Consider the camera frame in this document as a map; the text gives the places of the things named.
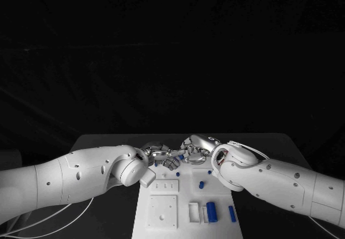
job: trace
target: white board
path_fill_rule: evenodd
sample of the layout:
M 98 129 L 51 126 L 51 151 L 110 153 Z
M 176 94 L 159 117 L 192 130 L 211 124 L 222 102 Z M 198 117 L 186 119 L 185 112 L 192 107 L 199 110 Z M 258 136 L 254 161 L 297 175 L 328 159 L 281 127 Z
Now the white board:
M 209 158 L 202 165 L 180 163 L 178 170 L 169 171 L 162 165 L 152 166 L 156 172 L 156 181 L 149 188 L 140 186 L 137 213 L 133 228 L 133 239 L 242 239 L 238 217 L 237 222 L 231 221 L 228 206 L 235 205 L 231 196 L 231 190 L 224 187 L 218 179 L 208 174 L 211 170 Z M 204 181 L 204 189 L 199 189 L 199 181 Z M 163 220 L 159 219 L 160 213 L 152 210 L 150 196 L 176 196 L 176 224 L 172 227 L 163 227 Z M 172 209 L 172 202 L 159 198 L 162 212 Z M 218 222 L 205 222 L 206 203 L 215 203 Z M 199 223 L 191 223 L 189 203 L 198 203 Z M 156 218 L 157 225 L 149 227 L 149 218 Z

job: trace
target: black background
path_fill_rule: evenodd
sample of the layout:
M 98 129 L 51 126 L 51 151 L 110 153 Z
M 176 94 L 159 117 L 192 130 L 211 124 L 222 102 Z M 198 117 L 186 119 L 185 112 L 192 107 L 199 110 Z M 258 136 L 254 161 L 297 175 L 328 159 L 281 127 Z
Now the black background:
M 345 179 L 342 0 L 0 4 L 0 146 L 25 166 L 84 134 L 280 132 Z

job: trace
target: blue cylinder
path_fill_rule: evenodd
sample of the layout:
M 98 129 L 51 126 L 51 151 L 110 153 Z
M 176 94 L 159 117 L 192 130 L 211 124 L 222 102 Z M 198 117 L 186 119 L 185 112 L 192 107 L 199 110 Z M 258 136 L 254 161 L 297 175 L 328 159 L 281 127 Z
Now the blue cylinder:
M 208 216 L 208 221 L 211 223 L 217 223 L 218 222 L 214 202 L 206 203 L 206 216 Z
M 231 221 L 235 223 L 235 213 L 234 213 L 232 206 L 228 206 L 228 210 L 229 210 Z
M 202 189 L 204 188 L 204 182 L 201 181 L 199 182 L 199 189 Z

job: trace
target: robotic hand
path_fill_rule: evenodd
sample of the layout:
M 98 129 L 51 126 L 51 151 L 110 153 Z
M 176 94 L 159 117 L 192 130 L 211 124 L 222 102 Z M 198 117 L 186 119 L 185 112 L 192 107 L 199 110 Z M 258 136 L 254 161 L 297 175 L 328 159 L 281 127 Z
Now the robotic hand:
M 270 159 L 260 151 L 229 141 L 193 134 L 180 146 L 183 163 L 211 159 L 212 175 L 232 191 L 244 189 L 258 199 L 345 228 L 345 182 L 294 164 Z
M 43 164 L 0 171 L 0 224 L 39 208 L 82 202 L 114 186 L 128 187 L 139 181 L 147 188 L 156 179 L 149 166 L 156 161 L 176 169 L 173 157 L 185 150 L 157 142 L 143 148 L 88 148 Z

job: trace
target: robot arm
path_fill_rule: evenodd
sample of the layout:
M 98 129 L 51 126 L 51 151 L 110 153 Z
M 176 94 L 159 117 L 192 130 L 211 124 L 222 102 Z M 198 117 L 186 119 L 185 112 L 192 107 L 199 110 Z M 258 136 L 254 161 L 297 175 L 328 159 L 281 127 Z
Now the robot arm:
M 39 208 L 82 202 L 114 186 L 128 187 L 139 181 L 147 188 L 156 179 L 149 169 L 153 160 L 166 167 L 175 163 L 176 168 L 179 162 L 170 157 L 185 153 L 163 150 L 128 145 L 88 148 L 43 164 L 0 171 L 0 224 Z
M 180 148 L 205 147 L 212 175 L 225 187 L 250 194 L 284 210 L 318 218 L 345 228 L 345 182 L 274 159 L 260 161 L 232 141 L 192 135 Z

